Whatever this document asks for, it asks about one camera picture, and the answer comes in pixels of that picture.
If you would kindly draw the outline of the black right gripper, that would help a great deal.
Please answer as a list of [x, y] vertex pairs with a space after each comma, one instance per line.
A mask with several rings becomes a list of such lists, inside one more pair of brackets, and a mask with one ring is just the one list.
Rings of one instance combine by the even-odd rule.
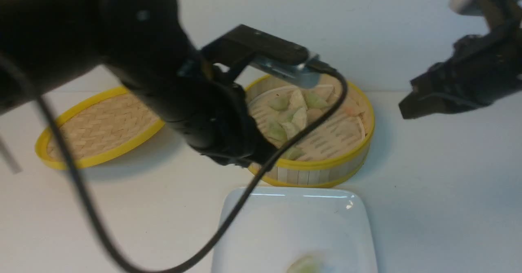
[[401, 102], [403, 119], [459, 114], [490, 106], [521, 91], [521, 28], [508, 21], [487, 35], [465, 35], [452, 56], [410, 81]]

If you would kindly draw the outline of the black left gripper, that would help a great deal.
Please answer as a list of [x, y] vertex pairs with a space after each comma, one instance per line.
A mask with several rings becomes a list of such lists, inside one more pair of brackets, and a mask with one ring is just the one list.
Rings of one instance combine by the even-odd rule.
[[167, 61], [163, 77], [163, 119], [192, 149], [220, 165], [264, 165], [275, 154], [248, 113], [245, 91], [220, 67]]

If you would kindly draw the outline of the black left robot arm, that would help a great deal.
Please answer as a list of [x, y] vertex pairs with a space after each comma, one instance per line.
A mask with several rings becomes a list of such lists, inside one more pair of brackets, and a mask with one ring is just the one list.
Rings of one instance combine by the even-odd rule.
[[0, 0], [1, 57], [40, 93], [104, 65], [219, 165], [265, 164], [276, 147], [181, 27], [177, 0]]

